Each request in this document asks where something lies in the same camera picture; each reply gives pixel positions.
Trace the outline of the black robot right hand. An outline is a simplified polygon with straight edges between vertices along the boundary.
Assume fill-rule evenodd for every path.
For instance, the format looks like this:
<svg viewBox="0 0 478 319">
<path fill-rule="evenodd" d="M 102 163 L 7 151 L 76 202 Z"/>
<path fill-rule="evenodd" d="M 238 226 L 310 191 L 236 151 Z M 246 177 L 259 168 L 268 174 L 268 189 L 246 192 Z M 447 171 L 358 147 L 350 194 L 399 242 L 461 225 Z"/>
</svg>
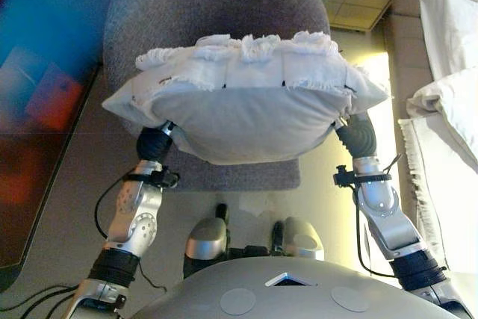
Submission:
<svg viewBox="0 0 478 319">
<path fill-rule="evenodd" d="M 352 158 L 376 156 L 376 134 L 367 112 L 351 115 L 346 122 L 337 120 L 334 128 Z"/>
</svg>

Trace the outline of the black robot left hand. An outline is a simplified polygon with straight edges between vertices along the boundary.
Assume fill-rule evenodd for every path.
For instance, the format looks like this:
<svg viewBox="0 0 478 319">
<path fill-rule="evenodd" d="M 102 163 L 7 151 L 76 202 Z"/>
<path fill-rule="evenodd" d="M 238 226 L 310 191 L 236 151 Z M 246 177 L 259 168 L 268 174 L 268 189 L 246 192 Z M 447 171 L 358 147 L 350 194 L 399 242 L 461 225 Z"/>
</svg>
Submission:
<svg viewBox="0 0 478 319">
<path fill-rule="evenodd" d="M 143 127 L 137 143 L 136 151 L 140 160 L 162 163 L 173 144 L 172 132 L 176 124 L 166 121 L 158 128 Z"/>
</svg>

